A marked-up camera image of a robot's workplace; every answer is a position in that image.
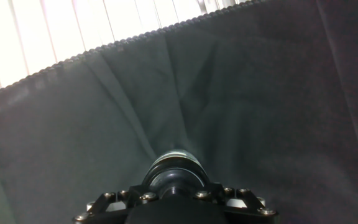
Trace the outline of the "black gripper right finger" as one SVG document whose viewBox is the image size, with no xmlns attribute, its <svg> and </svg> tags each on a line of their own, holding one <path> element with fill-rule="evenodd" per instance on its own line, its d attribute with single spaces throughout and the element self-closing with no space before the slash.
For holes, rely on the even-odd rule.
<svg viewBox="0 0 358 224">
<path fill-rule="evenodd" d="M 193 200 L 214 223 L 280 223 L 279 212 L 266 207 L 250 189 L 209 183 L 193 194 Z"/>
</svg>

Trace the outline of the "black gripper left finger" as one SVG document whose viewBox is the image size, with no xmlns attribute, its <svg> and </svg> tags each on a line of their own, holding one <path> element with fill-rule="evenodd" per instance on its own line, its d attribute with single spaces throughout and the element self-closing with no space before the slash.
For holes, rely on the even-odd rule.
<svg viewBox="0 0 358 224">
<path fill-rule="evenodd" d="M 125 223 L 130 212 L 140 205 L 159 199 L 156 191 L 145 185 L 135 185 L 128 190 L 106 192 L 87 204 L 85 212 L 72 218 L 72 224 Z"/>
</svg>

